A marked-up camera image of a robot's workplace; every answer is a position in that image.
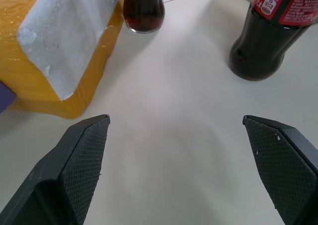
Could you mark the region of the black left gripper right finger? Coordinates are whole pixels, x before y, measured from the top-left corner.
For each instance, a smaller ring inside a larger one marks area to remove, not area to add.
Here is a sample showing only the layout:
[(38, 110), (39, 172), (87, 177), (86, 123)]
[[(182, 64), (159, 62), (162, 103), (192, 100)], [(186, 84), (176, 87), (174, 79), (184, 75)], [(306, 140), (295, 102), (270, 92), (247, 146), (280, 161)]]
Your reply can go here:
[(245, 115), (260, 179), (285, 225), (318, 225), (318, 149), (296, 128)]

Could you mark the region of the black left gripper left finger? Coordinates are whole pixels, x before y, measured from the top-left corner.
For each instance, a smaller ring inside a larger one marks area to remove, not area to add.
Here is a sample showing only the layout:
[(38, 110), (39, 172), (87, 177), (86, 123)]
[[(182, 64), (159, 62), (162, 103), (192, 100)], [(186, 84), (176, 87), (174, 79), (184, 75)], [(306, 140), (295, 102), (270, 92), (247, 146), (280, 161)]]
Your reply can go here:
[(83, 225), (99, 181), (107, 114), (70, 126), (0, 213), (0, 225)]

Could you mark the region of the yellow taped foam box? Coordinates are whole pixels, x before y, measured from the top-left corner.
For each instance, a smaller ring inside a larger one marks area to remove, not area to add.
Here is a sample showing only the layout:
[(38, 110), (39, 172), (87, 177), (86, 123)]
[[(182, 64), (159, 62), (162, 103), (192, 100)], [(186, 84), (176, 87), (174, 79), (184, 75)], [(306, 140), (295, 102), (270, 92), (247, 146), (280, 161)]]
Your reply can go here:
[(76, 118), (89, 106), (123, 24), (123, 0), (0, 0), (7, 109)]

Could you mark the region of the cola bottle with red label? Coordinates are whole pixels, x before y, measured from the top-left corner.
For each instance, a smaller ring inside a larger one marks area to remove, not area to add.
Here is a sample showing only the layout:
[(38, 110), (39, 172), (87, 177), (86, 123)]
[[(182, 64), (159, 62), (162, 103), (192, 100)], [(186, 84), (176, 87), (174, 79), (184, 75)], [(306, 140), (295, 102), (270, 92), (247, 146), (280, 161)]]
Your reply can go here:
[(243, 30), (230, 50), (230, 69), (246, 80), (272, 76), (317, 17), (318, 0), (251, 0)]
[(165, 17), (163, 0), (124, 0), (123, 17), (127, 27), (134, 32), (157, 31)]

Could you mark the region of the purple object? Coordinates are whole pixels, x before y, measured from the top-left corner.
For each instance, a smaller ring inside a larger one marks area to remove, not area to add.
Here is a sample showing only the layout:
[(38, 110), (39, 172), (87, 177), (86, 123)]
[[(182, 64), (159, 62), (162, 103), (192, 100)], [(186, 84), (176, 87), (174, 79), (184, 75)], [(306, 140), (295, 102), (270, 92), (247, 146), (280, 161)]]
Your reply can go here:
[(0, 114), (16, 99), (16, 94), (4, 83), (0, 82)]

